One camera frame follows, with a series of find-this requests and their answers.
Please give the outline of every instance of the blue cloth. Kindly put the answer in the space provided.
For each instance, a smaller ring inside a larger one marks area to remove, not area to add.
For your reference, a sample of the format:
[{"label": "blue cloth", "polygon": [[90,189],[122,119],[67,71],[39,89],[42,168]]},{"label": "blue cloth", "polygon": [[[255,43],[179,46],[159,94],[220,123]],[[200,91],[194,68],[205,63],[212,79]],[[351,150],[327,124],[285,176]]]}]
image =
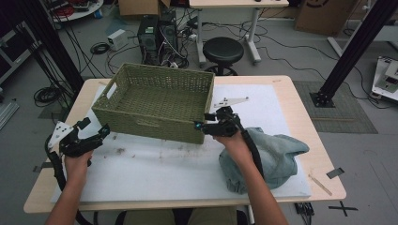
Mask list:
[{"label": "blue cloth", "polygon": [[[298,166],[295,156],[310,150],[307,144],[286,135],[270,136],[256,128],[247,128],[260,154],[265,181],[270,189],[284,184],[290,176],[296,175]],[[247,188],[239,167],[226,149],[220,153],[219,162],[226,178],[227,188],[240,194]]]}]

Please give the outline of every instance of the woven basket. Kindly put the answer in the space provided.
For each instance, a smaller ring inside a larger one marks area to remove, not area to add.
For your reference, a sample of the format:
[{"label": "woven basket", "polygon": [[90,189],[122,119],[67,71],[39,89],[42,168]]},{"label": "woven basket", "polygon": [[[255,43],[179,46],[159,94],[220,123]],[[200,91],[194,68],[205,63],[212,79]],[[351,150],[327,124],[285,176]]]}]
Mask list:
[{"label": "woven basket", "polygon": [[213,85],[214,74],[209,72],[124,64],[92,110],[114,132],[203,143],[204,135],[193,121],[204,121]]}]

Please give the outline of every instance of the human hand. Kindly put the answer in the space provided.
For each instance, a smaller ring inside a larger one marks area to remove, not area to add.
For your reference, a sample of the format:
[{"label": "human hand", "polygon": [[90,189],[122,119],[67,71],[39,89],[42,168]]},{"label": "human hand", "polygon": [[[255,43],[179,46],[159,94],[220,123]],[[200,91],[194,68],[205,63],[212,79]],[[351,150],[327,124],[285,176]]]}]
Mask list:
[{"label": "human hand", "polygon": [[213,136],[213,139],[225,146],[229,155],[239,167],[246,163],[253,163],[252,154],[240,131],[232,137]]},{"label": "human hand", "polygon": [[93,150],[84,153],[80,157],[65,157],[67,169],[67,186],[83,188],[87,175],[87,162],[91,159]]}]

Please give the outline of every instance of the computer tower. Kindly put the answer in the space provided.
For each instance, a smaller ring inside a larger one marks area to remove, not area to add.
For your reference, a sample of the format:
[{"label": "computer tower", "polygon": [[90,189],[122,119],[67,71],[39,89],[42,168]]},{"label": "computer tower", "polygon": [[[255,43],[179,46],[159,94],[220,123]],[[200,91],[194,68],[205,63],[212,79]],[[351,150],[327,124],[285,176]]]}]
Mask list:
[{"label": "computer tower", "polygon": [[161,40],[164,42],[164,53],[178,52],[178,41],[176,38],[176,12],[164,10],[159,21],[161,25]]},{"label": "computer tower", "polygon": [[143,56],[143,64],[158,65],[158,54],[161,44],[159,39],[159,16],[145,15],[138,28],[137,37]]}]

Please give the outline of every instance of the chair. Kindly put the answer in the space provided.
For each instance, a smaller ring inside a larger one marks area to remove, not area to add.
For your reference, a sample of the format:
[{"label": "chair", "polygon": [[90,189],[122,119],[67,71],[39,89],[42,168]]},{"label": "chair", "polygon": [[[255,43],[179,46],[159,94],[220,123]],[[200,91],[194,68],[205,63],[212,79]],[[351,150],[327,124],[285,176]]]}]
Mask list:
[{"label": "chair", "polygon": [[213,72],[217,76],[237,76],[231,66],[242,58],[244,50],[243,46],[234,39],[215,37],[206,41],[203,46],[203,54],[208,61],[217,64],[217,66],[209,67],[205,71]]}]

